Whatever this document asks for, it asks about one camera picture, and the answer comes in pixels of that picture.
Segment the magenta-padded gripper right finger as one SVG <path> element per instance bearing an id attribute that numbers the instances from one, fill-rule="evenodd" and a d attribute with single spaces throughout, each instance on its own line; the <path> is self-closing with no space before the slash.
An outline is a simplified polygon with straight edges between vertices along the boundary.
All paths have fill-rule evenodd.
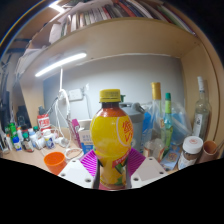
<path id="1" fill-rule="evenodd" d="M 167 172 L 154 157 L 145 157 L 131 149 L 126 163 L 126 188 L 141 188 L 167 176 Z"/>

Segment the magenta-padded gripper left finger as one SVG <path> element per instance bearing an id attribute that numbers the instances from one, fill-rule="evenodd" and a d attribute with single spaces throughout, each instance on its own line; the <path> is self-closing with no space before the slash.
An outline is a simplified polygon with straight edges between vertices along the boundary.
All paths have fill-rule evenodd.
<path id="1" fill-rule="evenodd" d="M 59 173 L 59 177 L 83 188 L 98 189 L 100 184 L 100 167 L 93 150 L 81 159 L 72 159 Z"/>

